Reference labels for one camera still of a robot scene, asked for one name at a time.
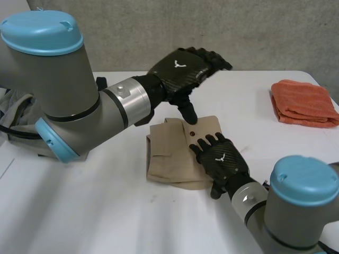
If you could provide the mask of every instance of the folded orange towel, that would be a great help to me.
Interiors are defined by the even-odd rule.
[[[284,79],[272,85],[272,94],[280,122],[318,128],[339,125],[339,114],[321,86]]]

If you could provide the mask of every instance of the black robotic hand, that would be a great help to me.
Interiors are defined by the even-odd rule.
[[[219,132],[215,135],[217,140],[212,135],[206,135],[210,144],[203,139],[198,140],[202,150],[194,144],[190,148],[196,154],[197,162],[203,165],[206,174],[213,179],[211,197],[218,199],[225,192],[232,197],[233,190],[238,190],[238,185],[254,180],[249,177],[248,166],[233,143]]]
[[[197,50],[193,47],[188,49],[179,48],[154,65],[146,77],[151,79],[152,76],[153,78],[156,76],[160,80],[162,89],[156,91],[158,92],[157,99],[154,98],[157,104],[161,101],[167,101],[171,105],[178,106],[183,118],[189,124],[196,124],[198,118],[190,102],[189,95],[207,77],[224,69],[231,70],[232,65],[214,51]],[[145,86],[147,86],[145,89],[148,91],[150,85],[145,84]]]

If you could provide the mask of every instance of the white table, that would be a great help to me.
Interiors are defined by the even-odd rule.
[[[144,72],[97,72],[109,85]],[[314,79],[300,71],[219,72],[194,91],[198,116],[216,115],[242,152],[251,175],[269,179],[287,155],[339,161],[339,129],[279,123],[270,87],[281,79]],[[161,103],[150,124],[180,117]],[[149,125],[130,127],[89,154],[63,165],[7,142],[0,147],[0,253],[206,254],[262,253],[230,206],[208,190],[146,182]],[[322,240],[339,250],[339,223]]]

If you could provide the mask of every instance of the blue cap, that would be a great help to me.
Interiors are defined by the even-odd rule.
[[[84,44],[76,20],[65,12],[17,13],[5,18],[0,30],[9,47],[30,55],[65,55]]]
[[[339,176],[331,166],[315,158],[287,156],[275,164],[271,187],[288,203],[315,207],[336,199]]]
[[[35,129],[57,158],[62,162],[68,163],[79,157],[79,155],[71,147],[69,147],[64,140],[61,139],[61,137],[46,123],[44,119],[40,118],[35,123]]]

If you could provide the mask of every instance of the beige cloth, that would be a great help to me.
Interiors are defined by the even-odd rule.
[[[221,132],[216,116],[199,118],[196,125],[165,119],[165,123],[151,126],[147,136],[147,179],[184,189],[210,187],[212,179],[197,163],[189,145],[216,132]]]

